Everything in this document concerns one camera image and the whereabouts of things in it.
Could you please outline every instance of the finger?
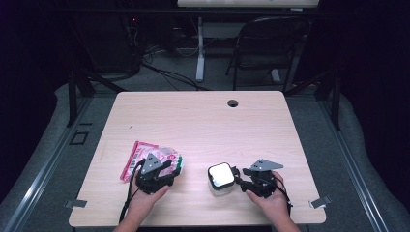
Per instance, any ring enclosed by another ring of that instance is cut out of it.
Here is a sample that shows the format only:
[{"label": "finger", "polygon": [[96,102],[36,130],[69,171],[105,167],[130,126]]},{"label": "finger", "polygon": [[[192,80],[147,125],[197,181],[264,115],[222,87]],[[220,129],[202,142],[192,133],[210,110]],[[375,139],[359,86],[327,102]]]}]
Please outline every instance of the finger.
[{"label": "finger", "polygon": [[277,178],[277,179],[279,179],[283,182],[283,177],[281,177],[279,173],[277,173],[276,171],[272,171],[272,174],[275,176],[275,178]]},{"label": "finger", "polygon": [[283,182],[283,178],[280,176],[280,174],[278,174],[276,171],[272,171],[272,174],[275,176],[275,178],[277,179],[277,186],[278,188],[283,189],[284,188],[284,182]]},{"label": "finger", "polygon": [[260,197],[253,193],[251,190],[246,191],[248,198],[255,203],[256,205],[260,205]]},{"label": "finger", "polygon": [[153,194],[154,198],[156,200],[159,200],[161,197],[163,197],[167,192],[168,192],[169,186],[164,186],[160,188],[156,193]]}]

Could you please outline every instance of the black cable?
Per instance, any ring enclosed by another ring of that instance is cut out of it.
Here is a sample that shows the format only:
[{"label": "black cable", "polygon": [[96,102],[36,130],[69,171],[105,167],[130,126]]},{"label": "black cable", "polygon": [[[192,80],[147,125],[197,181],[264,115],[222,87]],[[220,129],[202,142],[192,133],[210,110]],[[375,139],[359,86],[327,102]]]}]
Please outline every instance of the black cable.
[{"label": "black cable", "polygon": [[129,207],[129,205],[130,205],[131,200],[133,199],[133,197],[135,196],[135,194],[139,191],[139,189],[137,189],[137,190],[133,193],[133,195],[131,195],[132,184],[133,184],[133,177],[135,176],[136,168],[137,168],[138,166],[140,166],[140,164],[141,164],[141,161],[138,162],[138,163],[136,164],[136,166],[133,168],[133,171],[132,171],[132,174],[131,174],[131,177],[130,177],[130,184],[129,184],[129,189],[128,189],[128,193],[127,193],[127,200],[126,200],[126,202],[124,202],[124,206],[123,206],[123,210],[121,211],[121,215],[120,215],[120,220],[119,220],[119,222],[121,222],[121,221],[124,219],[124,216],[125,216],[126,211],[127,211],[128,207]]},{"label": "black cable", "polygon": [[180,82],[182,82],[182,83],[185,83],[185,84],[187,84],[187,85],[189,85],[189,86],[192,86],[192,87],[194,87],[194,88],[196,89],[196,91],[199,91],[199,90],[210,91],[210,89],[197,85],[193,80],[191,80],[191,79],[189,79],[188,77],[183,76],[183,75],[181,75],[181,74],[177,74],[177,73],[175,73],[175,72],[170,72],[170,71],[160,70],[160,69],[154,68],[154,67],[152,67],[152,66],[149,66],[149,65],[147,65],[147,64],[142,64],[141,66],[142,66],[142,67],[145,67],[145,68],[147,68],[147,69],[149,69],[149,70],[151,70],[151,71],[154,71],[154,72],[156,72],[156,73],[161,74],[163,77],[166,78],[166,80],[168,81],[168,83],[171,84],[172,87],[174,87],[174,89],[176,89],[176,90],[178,90],[178,89],[168,80],[168,78],[171,78],[171,79],[180,81]]}]

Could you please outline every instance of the computer tower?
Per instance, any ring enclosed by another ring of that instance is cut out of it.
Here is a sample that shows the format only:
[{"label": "computer tower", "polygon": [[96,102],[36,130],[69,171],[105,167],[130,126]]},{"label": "computer tower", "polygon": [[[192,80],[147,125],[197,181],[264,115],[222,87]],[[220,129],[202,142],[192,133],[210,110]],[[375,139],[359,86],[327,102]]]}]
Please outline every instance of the computer tower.
[{"label": "computer tower", "polygon": [[[132,1],[67,0],[73,9],[124,9]],[[96,73],[128,73],[138,70],[141,54],[136,52],[137,23],[132,16],[120,14],[73,14],[70,30],[82,43]]]}]

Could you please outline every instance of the black office chair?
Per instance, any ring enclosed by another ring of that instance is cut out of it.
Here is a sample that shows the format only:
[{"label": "black office chair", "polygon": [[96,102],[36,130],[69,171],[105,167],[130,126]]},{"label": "black office chair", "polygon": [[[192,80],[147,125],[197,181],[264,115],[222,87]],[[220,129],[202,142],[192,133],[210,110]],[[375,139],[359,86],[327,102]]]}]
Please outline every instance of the black office chair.
[{"label": "black office chair", "polygon": [[302,17],[259,17],[240,31],[225,75],[234,67],[233,90],[239,70],[287,69],[282,92],[286,90],[295,44],[308,33],[309,22]]}]

